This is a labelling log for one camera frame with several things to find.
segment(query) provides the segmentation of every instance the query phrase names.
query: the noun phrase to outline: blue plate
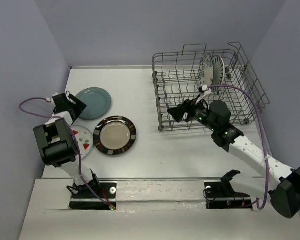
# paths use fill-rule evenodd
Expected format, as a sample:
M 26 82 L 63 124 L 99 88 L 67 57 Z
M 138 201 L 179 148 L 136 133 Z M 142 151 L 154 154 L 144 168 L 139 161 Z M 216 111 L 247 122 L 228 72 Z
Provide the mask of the blue plate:
M 84 89 L 75 97 L 86 104 L 85 110 L 79 117 L 82 120 L 98 119 L 106 114 L 111 107 L 112 101 L 109 93 L 99 87 Z

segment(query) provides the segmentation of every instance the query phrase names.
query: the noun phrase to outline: rack handle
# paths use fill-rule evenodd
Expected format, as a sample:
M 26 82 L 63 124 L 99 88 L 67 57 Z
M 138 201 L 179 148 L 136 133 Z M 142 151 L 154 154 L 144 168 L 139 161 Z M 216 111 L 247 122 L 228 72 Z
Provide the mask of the rack handle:
M 185 51 L 185 48 L 189 47 L 189 46 L 204 46 L 204 52 L 206 51 L 207 49 L 207 44 L 206 43 L 201 43 L 201 44 L 186 44 L 186 45 L 183 45 L 183 48 L 182 48 L 182 55 L 184 53 L 187 53 L 187 51 Z

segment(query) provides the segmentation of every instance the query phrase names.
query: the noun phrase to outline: metal wire rack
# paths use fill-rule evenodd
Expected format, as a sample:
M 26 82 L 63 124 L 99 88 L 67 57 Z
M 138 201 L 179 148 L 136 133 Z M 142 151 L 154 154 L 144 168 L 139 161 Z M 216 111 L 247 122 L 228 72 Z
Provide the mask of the metal wire rack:
M 199 64 L 204 53 L 219 55 L 225 64 L 223 84 L 236 86 L 245 90 L 256 102 L 259 110 L 270 103 L 256 72 L 239 42 L 229 42 L 228 49 L 207 50 L 206 44 L 184 45 L 181 52 L 157 53 L 152 57 L 152 78 L 156 96 L 158 113 L 158 130 L 192 130 L 206 129 L 198 122 L 177 123 L 167 110 L 182 104 L 186 99 L 194 99 L 199 95 Z M 249 99 L 240 91 L 231 88 L 219 88 L 210 95 L 208 104 L 222 100 L 231 111 L 231 123 L 239 125 L 251 124 L 256 119 L 256 110 Z

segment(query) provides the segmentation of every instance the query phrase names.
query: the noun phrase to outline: gray wall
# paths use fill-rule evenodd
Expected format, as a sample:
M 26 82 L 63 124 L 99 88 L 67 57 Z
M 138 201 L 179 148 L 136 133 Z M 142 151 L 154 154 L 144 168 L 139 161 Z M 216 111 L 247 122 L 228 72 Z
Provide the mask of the gray wall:
M 150 65 L 184 44 L 255 53 L 284 0 L 36 0 L 70 66 Z
M 287 0 L 252 64 L 270 98 L 262 114 L 273 155 L 300 167 L 300 0 Z
M 45 120 L 20 112 L 18 104 L 63 91 L 68 74 L 34 0 L 0 0 L 0 240 L 19 238 L 34 179 L 43 171 L 33 127 Z M 26 108 L 51 113 L 36 102 Z

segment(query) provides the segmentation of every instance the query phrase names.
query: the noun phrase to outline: plate with red design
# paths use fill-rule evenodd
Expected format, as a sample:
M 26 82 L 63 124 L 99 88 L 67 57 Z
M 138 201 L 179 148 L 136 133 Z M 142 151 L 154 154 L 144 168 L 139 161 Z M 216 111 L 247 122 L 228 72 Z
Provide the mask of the plate with red design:
M 84 159 L 94 145 L 94 137 L 89 129 L 84 126 L 71 126 L 71 129 L 78 141 L 81 159 Z
M 93 132 L 94 145 L 100 152 L 109 156 L 127 152 L 136 140 L 136 126 L 124 116 L 107 117 Z

